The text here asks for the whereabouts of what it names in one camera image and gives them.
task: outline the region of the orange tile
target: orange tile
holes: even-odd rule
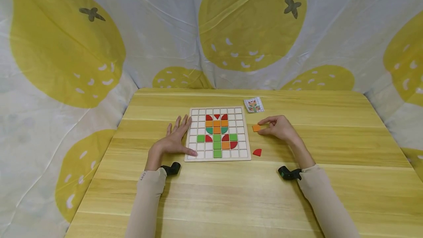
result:
[[[260,128],[260,125],[259,124],[256,124],[256,125],[253,125],[253,132],[257,132],[257,131],[259,131],[261,128]]]
[[[229,141],[222,141],[222,149],[230,149]]]

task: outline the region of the right hand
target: right hand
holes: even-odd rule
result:
[[[259,130],[260,135],[274,135],[284,141],[293,141],[299,138],[297,131],[289,123],[289,120],[284,115],[270,116],[258,122],[259,125],[269,123],[269,127]]]

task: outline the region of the wood grain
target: wood grain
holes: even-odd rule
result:
[[[260,96],[265,112],[246,115],[251,161],[181,163],[160,200],[156,237],[323,237],[298,184],[276,170],[296,167],[286,144],[251,126],[286,115],[327,172],[362,237],[421,237],[423,183],[367,99],[350,91],[141,89],[130,102],[67,233],[123,237],[148,149],[191,107],[242,105]]]

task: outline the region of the beige sleeve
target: beige sleeve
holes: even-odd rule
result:
[[[318,165],[303,169],[298,180],[311,204],[325,238],[360,237],[353,220],[334,192],[326,172]]]
[[[166,171],[144,171],[137,183],[137,194],[125,238],[154,238],[160,196],[166,182]]]

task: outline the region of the grid board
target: grid board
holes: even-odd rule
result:
[[[251,160],[242,106],[190,108],[189,113],[186,147],[198,155],[185,155],[185,162]]]

